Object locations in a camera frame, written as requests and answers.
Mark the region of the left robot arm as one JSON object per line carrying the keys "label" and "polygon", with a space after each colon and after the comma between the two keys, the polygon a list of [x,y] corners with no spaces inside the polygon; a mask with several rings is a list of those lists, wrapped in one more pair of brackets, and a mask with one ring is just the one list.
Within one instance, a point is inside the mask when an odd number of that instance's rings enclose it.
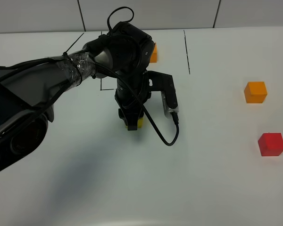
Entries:
{"label": "left robot arm", "polygon": [[0,171],[32,153],[44,140],[53,105],[89,77],[113,72],[138,75],[149,64],[152,38],[128,22],[90,41],[75,53],[0,66]]}

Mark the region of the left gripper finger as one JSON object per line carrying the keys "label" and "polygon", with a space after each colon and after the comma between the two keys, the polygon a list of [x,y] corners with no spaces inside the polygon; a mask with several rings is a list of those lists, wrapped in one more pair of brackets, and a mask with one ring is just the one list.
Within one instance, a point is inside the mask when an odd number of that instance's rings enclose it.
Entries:
{"label": "left gripper finger", "polygon": [[124,116],[121,108],[118,109],[118,116],[119,116],[120,119],[122,119],[124,121],[125,125],[127,125],[126,117]]}
{"label": "left gripper finger", "polygon": [[137,124],[137,120],[141,117],[144,116],[144,112],[140,112],[140,113],[130,113],[127,116],[127,123],[128,125],[136,125]]}

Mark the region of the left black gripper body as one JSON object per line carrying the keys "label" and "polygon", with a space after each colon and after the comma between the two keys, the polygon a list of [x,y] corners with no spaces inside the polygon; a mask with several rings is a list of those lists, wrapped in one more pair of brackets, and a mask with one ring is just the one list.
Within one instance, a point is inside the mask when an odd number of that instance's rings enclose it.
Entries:
{"label": "left black gripper body", "polygon": [[116,77],[117,89],[115,99],[124,116],[127,118],[130,113],[144,112],[144,115],[149,118],[150,113],[143,105],[151,96],[148,71],[143,70],[129,74],[117,71]]}

